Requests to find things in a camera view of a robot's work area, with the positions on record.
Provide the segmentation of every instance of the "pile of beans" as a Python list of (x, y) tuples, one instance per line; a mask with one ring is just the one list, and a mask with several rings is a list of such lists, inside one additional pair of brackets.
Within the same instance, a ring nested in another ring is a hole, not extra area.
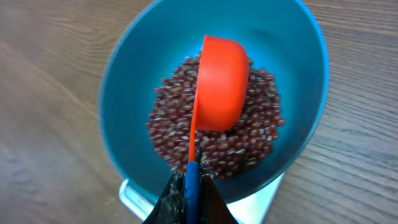
[[(187, 57), (171, 78), (156, 88), (157, 98), (147, 123), (155, 152), (172, 170), (185, 172), (189, 135), (195, 100), (200, 54)], [(236, 125), (227, 131), (197, 131), (195, 143), (203, 148), (203, 166), (227, 179), (258, 165), (272, 152), (271, 141), (278, 138), (279, 101), (273, 74), (251, 67), (243, 111)]]

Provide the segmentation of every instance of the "teal bowl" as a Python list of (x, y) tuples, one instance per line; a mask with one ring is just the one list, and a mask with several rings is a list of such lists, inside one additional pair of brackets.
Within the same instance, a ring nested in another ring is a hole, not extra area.
[(319, 25), (299, 0), (163, 0), (142, 11), (109, 58), (99, 122), (108, 154), (132, 188), (155, 202), (170, 167), (154, 152), (145, 126), (154, 88), (184, 56), (196, 55), (205, 34), (240, 42), (275, 75), (282, 96), (279, 138), (259, 166), (216, 180), (226, 200), (251, 195), (281, 175), (310, 140), (325, 105), (328, 54)]

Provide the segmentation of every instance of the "orange scoop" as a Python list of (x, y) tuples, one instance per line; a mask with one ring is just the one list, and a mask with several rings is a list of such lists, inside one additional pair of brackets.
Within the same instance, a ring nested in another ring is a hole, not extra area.
[(224, 131), (238, 121), (248, 74), (248, 56), (241, 44), (205, 35), (193, 105), (189, 161), (195, 160), (196, 129)]

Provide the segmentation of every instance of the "white base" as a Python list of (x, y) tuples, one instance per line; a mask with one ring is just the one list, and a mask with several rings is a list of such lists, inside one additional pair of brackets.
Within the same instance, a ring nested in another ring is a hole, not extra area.
[[(227, 204), (227, 207), (235, 219), (242, 224), (263, 223), (272, 199), (282, 181), (283, 175), (284, 174), (280, 175), (267, 187), (264, 187), (258, 192), (244, 199)], [(120, 201), (144, 221), (151, 213), (154, 205), (128, 186), (128, 182), (129, 180), (126, 179), (120, 186)]]

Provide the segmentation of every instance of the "table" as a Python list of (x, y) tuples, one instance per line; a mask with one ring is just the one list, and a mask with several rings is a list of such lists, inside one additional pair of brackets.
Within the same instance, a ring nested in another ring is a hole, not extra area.
[[(96, 104), (113, 46), (149, 2), (0, 2), (0, 223), (140, 223), (116, 198)], [(266, 223), (398, 223), (398, 2), (305, 3), (330, 91)]]

